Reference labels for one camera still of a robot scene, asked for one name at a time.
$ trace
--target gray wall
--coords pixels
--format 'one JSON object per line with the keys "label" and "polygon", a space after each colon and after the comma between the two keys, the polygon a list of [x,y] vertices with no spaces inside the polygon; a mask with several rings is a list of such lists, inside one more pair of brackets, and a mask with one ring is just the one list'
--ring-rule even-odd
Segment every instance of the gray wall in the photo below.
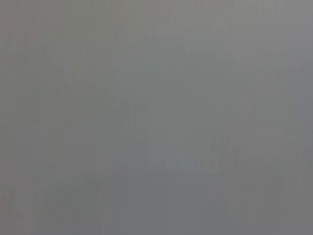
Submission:
{"label": "gray wall", "polygon": [[312,24],[309,0],[1,0],[1,234],[312,234]]}

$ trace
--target blurry gray background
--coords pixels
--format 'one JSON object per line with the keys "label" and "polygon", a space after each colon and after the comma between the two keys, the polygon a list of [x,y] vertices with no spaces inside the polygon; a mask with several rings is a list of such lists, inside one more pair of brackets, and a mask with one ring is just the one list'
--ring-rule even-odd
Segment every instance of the blurry gray background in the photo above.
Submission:
{"label": "blurry gray background", "polygon": [[0,233],[313,233],[313,2],[1,0]]}

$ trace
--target gray surface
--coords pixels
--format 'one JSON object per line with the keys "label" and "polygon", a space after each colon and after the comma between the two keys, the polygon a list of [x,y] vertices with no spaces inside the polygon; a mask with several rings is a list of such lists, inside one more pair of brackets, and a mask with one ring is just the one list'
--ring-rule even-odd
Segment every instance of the gray surface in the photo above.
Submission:
{"label": "gray surface", "polygon": [[312,23],[309,0],[1,0],[0,234],[312,234]]}

